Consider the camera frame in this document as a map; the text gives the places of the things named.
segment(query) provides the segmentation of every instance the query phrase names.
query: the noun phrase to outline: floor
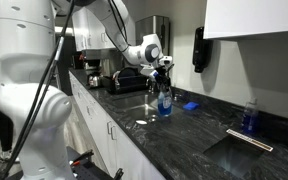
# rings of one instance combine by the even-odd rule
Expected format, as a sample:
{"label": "floor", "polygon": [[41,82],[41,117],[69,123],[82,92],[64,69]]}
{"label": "floor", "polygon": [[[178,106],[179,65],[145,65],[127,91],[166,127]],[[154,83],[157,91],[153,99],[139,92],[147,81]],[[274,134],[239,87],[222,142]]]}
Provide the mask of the floor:
{"label": "floor", "polygon": [[[73,110],[67,122],[65,123],[64,127],[64,136],[66,140],[66,145],[71,146],[79,153],[84,153],[85,151],[92,149],[94,152],[94,156],[92,156],[92,162],[103,171],[108,172],[107,168],[104,165],[102,157],[100,156],[98,149],[95,146],[91,133],[87,128],[86,122],[82,117],[82,114],[79,111],[79,109],[76,108],[77,107],[76,101],[74,100],[73,97],[71,97],[71,99],[72,99],[71,102],[73,104]],[[5,163],[0,162],[0,170],[3,169],[5,165],[6,165]],[[10,176],[17,173],[20,170],[21,165],[19,163],[14,164],[12,169],[10,170]]]}

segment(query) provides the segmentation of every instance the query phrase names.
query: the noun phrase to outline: plastic bottle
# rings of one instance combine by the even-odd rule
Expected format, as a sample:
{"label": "plastic bottle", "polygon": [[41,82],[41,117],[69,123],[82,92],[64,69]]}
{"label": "plastic bottle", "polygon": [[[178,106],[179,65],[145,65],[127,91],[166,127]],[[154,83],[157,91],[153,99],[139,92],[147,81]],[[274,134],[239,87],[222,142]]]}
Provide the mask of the plastic bottle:
{"label": "plastic bottle", "polygon": [[256,132],[257,123],[258,123],[257,99],[254,98],[250,102],[247,102],[245,105],[241,128],[244,133],[252,134]]}
{"label": "plastic bottle", "polygon": [[160,93],[158,95],[158,112],[162,116],[168,116],[172,113],[172,92],[171,88],[160,86]]}

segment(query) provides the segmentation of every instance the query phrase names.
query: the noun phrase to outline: stainless steel sink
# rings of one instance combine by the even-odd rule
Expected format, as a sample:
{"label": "stainless steel sink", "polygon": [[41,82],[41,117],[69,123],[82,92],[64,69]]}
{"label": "stainless steel sink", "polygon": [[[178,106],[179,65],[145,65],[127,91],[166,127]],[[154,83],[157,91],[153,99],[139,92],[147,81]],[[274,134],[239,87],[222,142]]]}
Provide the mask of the stainless steel sink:
{"label": "stainless steel sink", "polygon": [[[138,95],[127,98],[113,100],[114,105],[118,109],[125,110],[127,115],[134,120],[156,121],[161,116],[157,110],[157,96],[156,95]],[[172,106],[172,114],[182,112],[180,108]]]}
{"label": "stainless steel sink", "polygon": [[263,152],[243,140],[227,136],[207,149],[204,154],[217,165],[242,178]]}

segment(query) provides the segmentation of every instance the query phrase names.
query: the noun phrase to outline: kitchen counter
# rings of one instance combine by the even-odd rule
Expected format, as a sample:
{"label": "kitchen counter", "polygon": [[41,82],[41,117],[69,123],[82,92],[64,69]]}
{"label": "kitchen counter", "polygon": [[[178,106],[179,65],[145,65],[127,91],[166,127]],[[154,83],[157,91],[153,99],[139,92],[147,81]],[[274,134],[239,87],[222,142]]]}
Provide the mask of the kitchen counter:
{"label": "kitchen counter", "polygon": [[[112,101],[144,94],[147,90],[121,95],[111,95],[104,88],[89,90],[84,70],[70,69],[70,72],[166,179],[240,179],[218,166],[203,152],[228,136],[227,129],[239,132],[241,107],[190,94],[190,100],[200,104],[198,109],[184,110],[140,125],[114,106]],[[177,107],[183,104],[180,100],[174,102]],[[264,152],[242,179],[288,179],[288,145],[262,135],[254,139],[272,146],[274,150]]]}

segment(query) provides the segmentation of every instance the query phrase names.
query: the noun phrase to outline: wall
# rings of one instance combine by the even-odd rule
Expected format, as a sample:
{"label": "wall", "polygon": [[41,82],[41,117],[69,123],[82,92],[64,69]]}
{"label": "wall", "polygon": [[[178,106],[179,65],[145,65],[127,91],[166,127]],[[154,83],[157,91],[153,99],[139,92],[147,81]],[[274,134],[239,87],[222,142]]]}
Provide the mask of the wall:
{"label": "wall", "polygon": [[171,19],[174,86],[242,106],[257,97],[261,110],[288,117],[287,38],[215,41],[209,67],[198,74],[192,65],[193,38],[195,29],[204,24],[206,0],[145,2],[144,17]]}

